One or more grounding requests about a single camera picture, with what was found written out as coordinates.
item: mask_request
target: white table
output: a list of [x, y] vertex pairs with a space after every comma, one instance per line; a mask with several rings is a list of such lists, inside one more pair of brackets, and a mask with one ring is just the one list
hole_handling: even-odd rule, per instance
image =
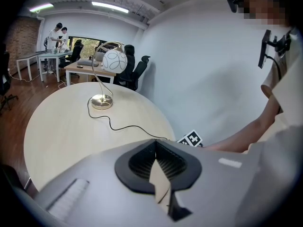
[[42, 72], [42, 66], [41, 66], [41, 60], [44, 59], [56, 59], [56, 74], [57, 74], [57, 82], [60, 82], [60, 78], [59, 78], [59, 58], [66, 56], [66, 55], [71, 55], [72, 51], [68, 51], [68, 52], [64, 52], [64, 53], [45, 53], [42, 55], [38, 56], [39, 59], [39, 70], [40, 70], [40, 77], [41, 77], [41, 81], [43, 81], [43, 74], [46, 74], [46, 72]]
[[20, 61], [27, 61], [28, 75], [29, 75], [29, 80], [31, 81], [32, 80], [32, 73], [30, 71], [29, 60], [36, 57], [36, 61], [37, 61], [37, 64], [38, 64], [38, 55], [40, 55], [40, 54], [45, 54], [45, 52], [34, 52], [34, 53], [26, 54], [26, 55], [24, 55], [22, 57], [19, 57], [16, 60], [17, 61], [17, 70], [18, 70], [20, 81], [22, 80], [22, 77], [21, 77], [21, 71], [20, 71], [19, 62]]
[[[114, 83], [114, 77], [116, 76], [115, 73], [112, 73], [110, 71], [106, 71], [101, 66], [101, 61], [98, 61], [99, 65], [94, 67], [95, 73], [97, 76], [106, 77], [110, 79], [109, 83]], [[94, 75], [93, 69], [91, 66], [83, 66], [83, 68], [77, 67], [78, 63], [77, 61], [69, 64], [68, 66], [64, 67], [66, 70], [66, 83], [68, 86], [71, 85], [71, 73], [78, 73], [78, 74], [86, 74], [88, 75]]]
[[[114, 129], [138, 125], [152, 135], [175, 140], [166, 117], [151, 101], [125, 87], [106, 86], [114, 94], [113, 106], [101, 111], [89, 103], [93, 117], [109, 116]], [[24, 158], [38, 191], [90, 154], [152, 138], [139, 128], [113, 131], [107, 118], [90, 118], [87, 102], [100, 93], [97, 82], [78, 83], [54, 92], [36, 108], [25, 133]]]

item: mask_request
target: gold lamp base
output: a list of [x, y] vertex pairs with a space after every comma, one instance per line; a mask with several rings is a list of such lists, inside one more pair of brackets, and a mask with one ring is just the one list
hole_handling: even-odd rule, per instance
[[105, 110], [113, 105], [113, 98], [106, 94], [94, 95], [91, 98], [91, 105], [99, 110]]

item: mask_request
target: patterned lamp shade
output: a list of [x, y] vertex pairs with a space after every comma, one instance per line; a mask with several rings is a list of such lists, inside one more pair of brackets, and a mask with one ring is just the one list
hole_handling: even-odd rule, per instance
[[127, 56], [119, 50], [109, 50], [105, 53], [102, 64], [104, 70], [119, 74], [127, 66]]

